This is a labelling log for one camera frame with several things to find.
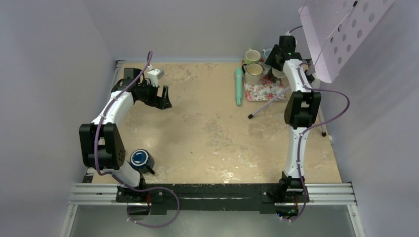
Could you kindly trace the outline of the grey white mug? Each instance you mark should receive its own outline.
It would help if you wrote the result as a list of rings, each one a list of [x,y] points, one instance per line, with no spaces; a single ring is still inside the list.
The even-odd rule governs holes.
[[[272,52],[271,48],[261,50],[261,55],[262,55],[263,62],[264,62],[264,64],[266,64],[268,66],[270,66],[270,65],[267,63],[267,59],[268,59],[269,55],[271,54],[271,52]]]

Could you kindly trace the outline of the cream enamel mug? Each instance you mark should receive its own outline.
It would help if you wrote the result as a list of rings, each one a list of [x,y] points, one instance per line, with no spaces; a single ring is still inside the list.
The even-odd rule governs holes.
[[[263,67],[260,64],[243,64],[242,71],[246,84],[257,85],[260,83],[263,74]]]

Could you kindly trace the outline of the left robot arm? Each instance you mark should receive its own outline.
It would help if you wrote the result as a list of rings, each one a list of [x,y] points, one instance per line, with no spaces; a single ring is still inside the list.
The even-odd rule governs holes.
[[[79,138],[83,163],[100,175],[110,174],[128,189],[128,196],[135,202],[147,197],[145,180],[140,169],[153,173],[148,164],[137,165],[126,161],[126,150],[118,125],[128,110],[136,103],[160,110],[169,109],[168,86],[163,86],[158,95],[159,80],[164,76],[162,69],[151,66],[143,72],[138,68],[125,68],[123,78],[111,90],[111,97],[102,112],[90,123],[79,127]]]

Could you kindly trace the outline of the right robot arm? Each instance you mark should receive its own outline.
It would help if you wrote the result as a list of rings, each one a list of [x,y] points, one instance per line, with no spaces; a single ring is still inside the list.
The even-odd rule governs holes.
[[[288,202],[304,194],[304,154],[309,128],[315,123],[321,102],[320,92],[311,86],[315,76],[305,66],[296,51],[293,36],[280,36],[267,58],[272,69],[283,72],[288,79],[291,95],[284,111],[284,121],[289,127],[290,140],[285,168],[277,187],[267,195],[276,202]]]

